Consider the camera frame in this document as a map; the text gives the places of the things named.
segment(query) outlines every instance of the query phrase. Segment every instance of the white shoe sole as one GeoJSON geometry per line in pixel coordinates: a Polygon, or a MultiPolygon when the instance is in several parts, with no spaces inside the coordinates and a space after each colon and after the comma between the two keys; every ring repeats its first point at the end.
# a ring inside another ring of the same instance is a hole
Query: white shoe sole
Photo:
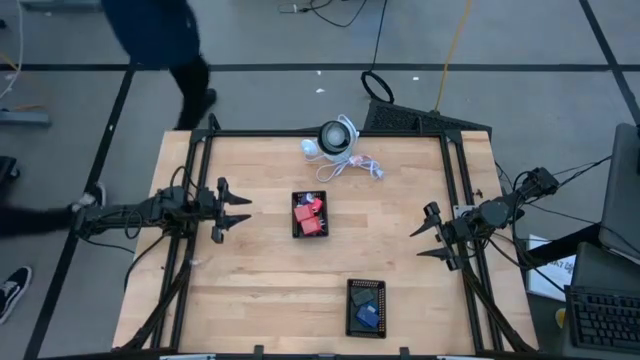
{"type": "Polygon", "coordinates": [[[7,309],[7,311],[0,318],[0,325],[4,324],[4,322],[7,321],[7,318],[9,318],[9,315],[11,315],[11,313],[13,312],[13,308],[15,308],[16,304],[20,302],[22,295],[27,292],[27,289],[29,289],[29,285],[31,285],[31,277],[33,276],[33,271],[28,266],[24,267],[29,270],[29,272],[27,273],[27,281],[24,283],[24,288],[20,289],[18,295],[13,299],[11,304],[9,304],[9,308],[7,309]]]}

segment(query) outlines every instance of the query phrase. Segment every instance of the person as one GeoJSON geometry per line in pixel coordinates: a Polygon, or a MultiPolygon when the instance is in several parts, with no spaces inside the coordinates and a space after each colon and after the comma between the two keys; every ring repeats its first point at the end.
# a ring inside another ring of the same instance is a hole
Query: person
{"type": "Polygon", "coordinates": [[[200,55],[195,15],[186,0],[102,0],[113,32],[131,61],[169,68],[183,95],[174,130],[195,129],[217,93],[200,55]]]}
{"type": "MultiPolygon", "coordinates": [[[[71,226],[74,215],[86,206],[104,206],[107,192],[101,183],[63,208],[35,210],[0,205],[0,240],[2,238],[44,234],[71,226]]],[[[16,304],[31,284],[33,270],[23,266],[0,284],[0,325],[7,321],[16,304]]]]}

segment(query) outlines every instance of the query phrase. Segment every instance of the red object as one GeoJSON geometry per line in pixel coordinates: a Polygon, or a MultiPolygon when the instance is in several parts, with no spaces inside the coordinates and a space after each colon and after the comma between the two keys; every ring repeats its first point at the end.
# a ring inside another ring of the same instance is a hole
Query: red object
{"type": "Polygon", "coordinates": [[[322,209],[322,200],[316,198],[315,200],[313,200],[313,203],[311,204],[311,210],[313,210],[314,213],[319,213],[321,209],[322,209]]]}
{"type": "Polygon", "coordinates": [[[320,225],[320,219],[318,219],[317,216],[302,221],[300,226],[302,227],[302,232],[305,235],[313,235],[322,232],[322,225],[320,225]]]}
{"type": "Polygon", "coordinates": [[[315,217],[311,205],[304,205],[293,209],[293,213],[296,215],[296,220],[302,222],[304,220],[315,217]]]}

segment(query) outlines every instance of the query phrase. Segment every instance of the yellow cable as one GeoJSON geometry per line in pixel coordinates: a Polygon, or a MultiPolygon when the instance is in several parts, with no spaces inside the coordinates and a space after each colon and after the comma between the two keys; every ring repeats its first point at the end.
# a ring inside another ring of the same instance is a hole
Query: yellow cable
{"type": "Polygon", "coordinates": [[[464,15],[462,15],[462,19],[460,19],[460,23],[458,24],[458,28],[456,29],[456,34],[453,36],[453,43],[451,44],[451,48],[449,49],[449,55],[447,55],[447,60],[444,62],[444,70],[442,71],[442,79],[440,80],[440,90],[438,90],[438,100],[436,101],[436,106],[434,108],[434,110],[436,111],[438,111],[438,108],[440,107],[440,99],[442,98],[442,93],[444,92],[444,83],[447,81],[447,70],[449,69],[449,63],[451,62],[453,53],[456,51],[456,46],[458,46],[458,38],[460,37],[460,33],[462,32],[464,24],[467,22],[467,18],[469,17],[470,12],[471,0],[467,0],[467,5],[464,8],[464,15]]]}
{"type": "MultiPolygon", "coordinates": [[[[20,69],[18,69],[18,65],[16,65],[11,58],[9,58],[6,54],[1,53],[0,52],[0,58],[2,58],[2,60],[9,65],[13,70],[15,70],[16,72],[20,71],[20,69]]],[[[44,105],[19,105],[17,107],[15,107],[13,109],[13,111],[28,111],[28,110],[32,110],[32,109],[46,109],[46,107],[44,105]]]]}

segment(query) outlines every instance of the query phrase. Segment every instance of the black tray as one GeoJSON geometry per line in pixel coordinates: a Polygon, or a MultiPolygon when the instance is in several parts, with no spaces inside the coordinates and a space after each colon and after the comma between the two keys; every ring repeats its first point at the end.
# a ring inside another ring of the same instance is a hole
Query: black tray
{"type": "Polygon", "coordinates": [[[387,337],[387,307],[386,307],[386,289],[384,281],[378,280],[347,280],[347,336],[365,337],[370,339],[384,339],[387,337]],[[378,328],[370,328],[362,325],[356,318],[358,306],[351,301],[351,293],[353,291],[361,291],[363,289],[372,289],[375,291],[375,298],[371,300],[378,307],[378,316],[380,322],[378,328]]]}
{"type": "Polygon", "coordinates": [[[327,192],[326,191],[297,191],[297,192],[291,193],[291,224],[292,224],[291,235],[294,238],[314,238],[314,237],[329,236],[329,215],[327,212],[327,192]],[[311,193],[313,194],[314,197],[322,200],[322,210],[320,210],[320,213],[318,214],[318,218],[324,221],[324,226],[322,227],[324,231],[314,235],[305,235],[302,232],[302,227],[300,226],[300,224],[298,224],[298,221],[296,220],[296,215],[293,213],[293,209],[296,208],[298,203],[300,203],[300,200],[302,200],[302,197],[304,196],[304,194],[307,194],[307,193],[311,193]]]}

